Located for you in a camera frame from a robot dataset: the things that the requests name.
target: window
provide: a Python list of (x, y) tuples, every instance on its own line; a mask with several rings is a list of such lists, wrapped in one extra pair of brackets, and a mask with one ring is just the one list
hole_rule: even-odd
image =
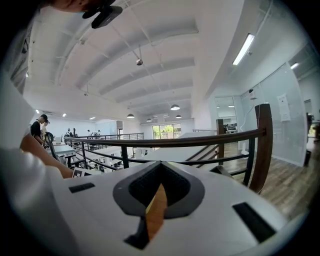
[(156, 125), (152, 127), (153, 139), (177, 139), (181, 134), (181, 124)]

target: white table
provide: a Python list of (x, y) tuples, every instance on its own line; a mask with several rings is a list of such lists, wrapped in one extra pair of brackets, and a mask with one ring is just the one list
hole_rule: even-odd
[[(57, 156), (66, 155), (66, 154), (75, 152), (75, 149), (70, 147), (69, 145), (54, 145), (53, 147)], [(50, 148), (47, 149), (47, 152), (51, 155)]]

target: black shirt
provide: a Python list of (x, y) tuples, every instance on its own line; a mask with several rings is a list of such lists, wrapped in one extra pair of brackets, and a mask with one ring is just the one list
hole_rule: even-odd
[(40, 123), (38, 121), (35, 121), (32, 125), (31, 125), (31, 135), (33, 137), (35, 136), (39, 136), (39, 138), (41, 138), (41, 130), (40, 130)]

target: wooden floor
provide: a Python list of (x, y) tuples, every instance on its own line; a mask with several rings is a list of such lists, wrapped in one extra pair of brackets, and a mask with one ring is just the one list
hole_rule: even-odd
[[(319, 187), (320, 143), (314, 144), (309, 140), (307, 148), (312, 151), (309, 165), (299, 167), (294, 164), (272, 158), (266, 182), (261, 196), (273, 204), (289, 220), (303, 213), (311, 202)], [(237, 143), (228, 143), (224, 147), (224, 156), (239, 154)], [(245, 168), (246, 159), (237, 159), (223, 164), (227, 171)], [(233, 176), (242, 182), (245, 174)], [(150, 240), (163, 224), (164, 210), (167, 208), (166, 193), (161, 185), (155, 195), (154, 202), (146, 215), (147, 229)]]

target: black cap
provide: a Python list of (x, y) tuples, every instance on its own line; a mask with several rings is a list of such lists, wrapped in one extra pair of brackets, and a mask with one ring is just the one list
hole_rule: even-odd
[(42, 115), (40, 115), (40, 117), (44, 119), (44, 122), (45, 122), (45, 123), (49, 123), (48, 117), (47, 117), (46, 114), (42, 114)]

